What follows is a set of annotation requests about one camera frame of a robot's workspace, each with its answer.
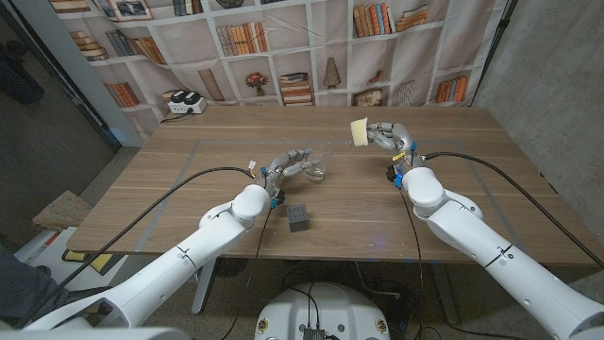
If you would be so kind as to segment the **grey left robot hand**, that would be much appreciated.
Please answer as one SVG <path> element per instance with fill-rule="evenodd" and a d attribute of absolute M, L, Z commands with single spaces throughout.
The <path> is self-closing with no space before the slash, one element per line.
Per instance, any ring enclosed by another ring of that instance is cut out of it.
<path fill-rule="evenodd" d="M 270 164 L 261 170 L 259 184 L 271 198 L 276 198 L 280 192 L 277 187 L 281 178 L 292 177 L 303 170 L 318 165 L 319 160 L 310 158 L 310 149 L 295 149 L 277 154 Z"/>

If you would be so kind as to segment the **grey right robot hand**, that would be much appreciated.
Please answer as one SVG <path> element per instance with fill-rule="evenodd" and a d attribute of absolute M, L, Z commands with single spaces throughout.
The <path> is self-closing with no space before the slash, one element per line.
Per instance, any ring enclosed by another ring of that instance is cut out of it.
<path fill-rule="evenodd" d="M 417 144 L 402 124 L 375 123 L 366 128 L 367 141 L 393 151 L 394 164 L 387 170 L 388 177 L 404 176 L 418 167 L 425 167 L 424 159 L 417 153 Z"/>

